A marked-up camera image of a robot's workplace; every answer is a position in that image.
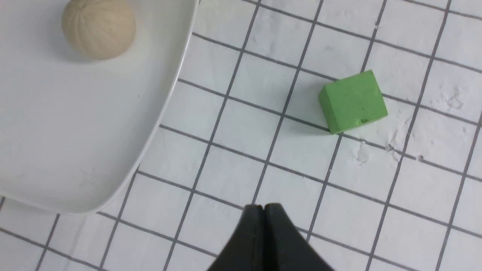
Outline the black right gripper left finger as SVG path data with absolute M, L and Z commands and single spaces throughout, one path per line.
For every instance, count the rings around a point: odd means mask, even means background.
M 233 234 L 209 270 L 263 270 L 264 223 L 265 215 L 262 206 L 245 206 Z

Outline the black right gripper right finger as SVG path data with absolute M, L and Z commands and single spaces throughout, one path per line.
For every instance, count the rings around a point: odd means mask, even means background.
M 265 271 L 333 270 L 301 236 L 281 204 L 267 204 L 264 212 L 266 222 Z

